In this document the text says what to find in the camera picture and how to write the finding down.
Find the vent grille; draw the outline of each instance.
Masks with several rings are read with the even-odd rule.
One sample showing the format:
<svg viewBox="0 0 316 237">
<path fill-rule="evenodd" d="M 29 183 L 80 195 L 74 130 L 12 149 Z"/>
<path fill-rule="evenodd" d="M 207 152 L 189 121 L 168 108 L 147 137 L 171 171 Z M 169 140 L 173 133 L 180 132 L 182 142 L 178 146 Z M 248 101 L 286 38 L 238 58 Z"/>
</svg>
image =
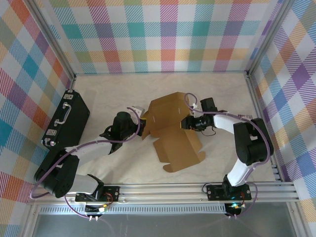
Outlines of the vent grille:
<svg viewBox="0 0 316 237">
<path fill-rule="evenodd" d="M 84 206 L 73 206 L 80 213 L 84 212 Z M 136 205 L 136 204 L 112 204 L 107 214 L 188 214 L 188 213 L 225 213 L 224 204 L 174 204 L 174 205 Z M 40 214 L 73 214 L 66 206 L 45 205 L 40 209 Z"/>
</svg>

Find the open cardboard box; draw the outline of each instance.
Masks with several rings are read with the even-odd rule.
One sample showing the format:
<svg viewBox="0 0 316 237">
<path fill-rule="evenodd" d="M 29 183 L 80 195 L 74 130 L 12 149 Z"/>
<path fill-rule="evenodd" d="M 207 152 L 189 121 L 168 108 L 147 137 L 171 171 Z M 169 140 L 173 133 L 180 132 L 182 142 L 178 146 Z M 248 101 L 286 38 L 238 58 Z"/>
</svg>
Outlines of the open cardboard box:
<svg viewBox="0 0 316 237">
<path fill-rule="evenodd" d="M 184 130 L 180 122 L 190 114 L 184 101 L 185 93 L 176 92 L 151 101 L 145 112 L 146 127 L 142 139 L 149 134 L 159 138 L 154 142 L 160 162 L 169 163 L 163 167 L 167 172 L 176 172 L 205 159 L 195 131 Z"/>
</svg>

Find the beige floor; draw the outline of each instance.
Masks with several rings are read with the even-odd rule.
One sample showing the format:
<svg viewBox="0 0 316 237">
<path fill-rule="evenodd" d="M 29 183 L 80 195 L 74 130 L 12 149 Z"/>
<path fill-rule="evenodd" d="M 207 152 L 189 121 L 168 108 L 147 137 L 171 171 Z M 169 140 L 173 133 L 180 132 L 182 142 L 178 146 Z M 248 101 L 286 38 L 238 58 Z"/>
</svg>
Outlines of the beige floor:
<svg viewBox="0 0 316 237">
<path fill-rule="evenodd" d="M 253 115 L 243 74 L 176 73 L 120 74 L 78 77 L 75 89 L 91 110 L 80 143 L 96 138 L 111 125 L 119 111 L 127 106 L 148 108 L 151 100 L 180 91 L 192 92 L 199 99 L 213 97 L 219 110 Z M 106 183 L 188 183 L 221 182 L 233 167 L 237 156 L 234 136 L 217 129 L 214 137 L 198 136 L 206 151 L 206 159 L 184 170 L 167 173 L 153 147 L 152 137 L 144 141 L 136 137 L 110 156 L 100 157 L 78 169 L 78 174 L 93 174 Z M 270 163 L 258 167 L 250 181 L 274 181 Z"/>
</svg>

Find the plaid wallpaper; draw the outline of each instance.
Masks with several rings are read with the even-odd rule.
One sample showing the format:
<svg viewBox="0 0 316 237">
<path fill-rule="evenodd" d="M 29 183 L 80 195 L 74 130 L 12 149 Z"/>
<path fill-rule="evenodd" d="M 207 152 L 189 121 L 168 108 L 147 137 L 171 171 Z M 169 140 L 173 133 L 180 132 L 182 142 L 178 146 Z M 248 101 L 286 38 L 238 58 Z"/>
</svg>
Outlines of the plaid wallpaper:
<svg viewBox="0 0 316 237">
<path fill-rule="evenodd" d="M 70 83 L 22 0 L 0 1 L 0 237 L 15 237 L 47 150 L 39 141 Z"/>
<path fill-rule="evenodd" d="M 37 2 L 78 73 L 129 73 L 244 71 L 282 0 Z"/>
<path fill-rule="evenodd" d="M 316 0 L 296 0 L 254 83 L 287 181 L 316 236 Z"/>
</svg>

